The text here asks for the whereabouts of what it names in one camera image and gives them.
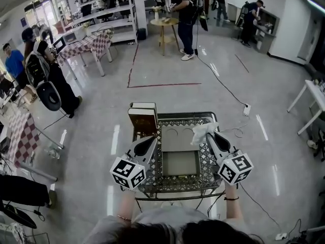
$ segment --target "gray floor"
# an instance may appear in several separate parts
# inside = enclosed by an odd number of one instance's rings
[[[38,168],[59,177],[56,183],[58,207],[55,210],[41,208],[46,218],[44,223],[32,215],[38,225],[36,232],[48,232],[52,244],[81,243],[99,219],[116,212],[121,191],[113,183],[109,170],[115,158],[131,143],[133,127],[127,110],[134,101],[155,102],[159,113],[213,111],[221,130],[248,123],[243,128],[243,138],[237,138],[234,130],[226,132],[255,165],[249,179],[243,182],[245,189],[280,224],[282,232],[290,231],[299,218],[302,229],[317,224],[321,215],[322,200],[318,192],[323,189],[324,164],[313,157],[306,145],[307,134],[297,135],[310,119],[311,96],[305,94],[291,113],[286,111],[304,80],[310,78],[303,68],[261,55],[230,38],[202,32],[198,39],[200,58],[208,65],[214,64],[220,80],[241,101],[252,106],[248,119],[242,116],[243,106],[199,59],[182,62],[182,55],[174,44],[167,45],[163,57],[157,37],[152,36],[139,43],[133,65],[136,47],[117,45],[118,53],[111,48],[114,61],[109,63],[105,56],[101,61],[104,77],[99,75],[90,53],[84,57],[88,67],[84,68],[79,58],[73,59],[77,81],[63,69],[73,90],[83,96],[84,102],[73,119],[63,118],[47,129],[58,140],[66,130],[66,148],[60,160],[44,154],[36,160]],[[127,88],[131,68],[130,87],[201,84]],[[40,102],[33,104],[32,112],[42,127],[62,116],[60,112],[48,111]],[[119,131],[116,153],[114,147],[112,149],[114,130]],[[40,176],[34,178],[50,184]],[[245,221],[252,233],[261,236],[266,243],[273,242],[280,229],[242,189],[239,193]],[[183,205],[195,207],[198,202],[186,201]],[[206,214],[211,202],[213,200],[205,200],[200,210]],[[159,205],[141,203],[143,209]],[[218,201],[212,217],[223,219],[224,216],[224,201]]]

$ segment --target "shelving unit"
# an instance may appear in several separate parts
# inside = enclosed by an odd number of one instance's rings
[[[98,1],[101,1],[101,0],[92,0],[90,2],[82,4],[81,6],[90,5],[90,4],[93,4]],[[130,3],[129,5],[105,9],[105,10],[87,15],[85,17],[80,17],[80,18],[74,20],[73,22],[71,22],[70,24],[64,26],[64,30],[67,31],[67,28],[75,27],[76,25],[79,25],[82,22],[97,18],[99,16],[130,10],[130,17],[127,19],[116,19],[116,20],[112,20],[112,21],[97,23],[95,25],[91,25],[89,27],[89,29],[92,33],[95,33],[99,29],[104,30],[105,27],[109,28],[112,26],[114,28],[119,29],[117,32],[114,33],[112,42],[123,42],[123,41],[134,40],[136,43],[138,43],[138,40],[137,40],[137,14],[136,14],[136,10],[135,10],[135,5],[132,3],[133,0],[128,0],[128,1]]]

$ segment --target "red and white tablecloth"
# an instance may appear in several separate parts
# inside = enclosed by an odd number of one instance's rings
[[[84,38],[82,41],[66,46],[58,57],[58,62],[62,66],[64,60],[87,51],[96,51],[97,59],[100,59],[105,51],[105,46],[110,44],[110,38],[105,31],[97,32],[92,36]]]
[[[29,112],[22,113],[18,111],[9,118],[9,127],[11,129],[11,140],[8,151],[8,159],[16,167],[20,166],[27,157],[40,144],[38,130],[35,127],[33,117]]]

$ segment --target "black baseboard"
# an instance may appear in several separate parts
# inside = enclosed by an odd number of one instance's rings
[[[289,59],[285,59],[285,58],[281,58],[281,57],[278,57],[278,56],[271,55],[269,52],[268,52],[268,56],[271,57],[271,58],[284,60],[285,62],[288,62],[288,63],[293,63],[293,64],[297,64],[299,66],[304,66],[304,64],[294,62],[293,60],[289,60]]]

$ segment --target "wooden stool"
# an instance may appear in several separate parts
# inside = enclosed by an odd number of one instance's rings
[[[178,48],[178,50],[180,50],[178,40],[177,40],[177,36],[176,36],[176,32],[175,32],[175,29],[174,29],[174,25],[178,24],[178,22],[179,21],[176,18],[171,18],[168,23],[163,22],[161,19],[159,19],[159,20],[153,19],[153,20],[150,21],[151,24],[160,26],[159,47],[162,45],[162,48],[163,48],[162,49],[162,54],[163,54],[163,56],[165,55],[165,43],[172,43],[172,42],[176,41],[177,48]],[[165,26],[171,26],[172,27],[174,37],[165,36],[165,30],[164,30]]]

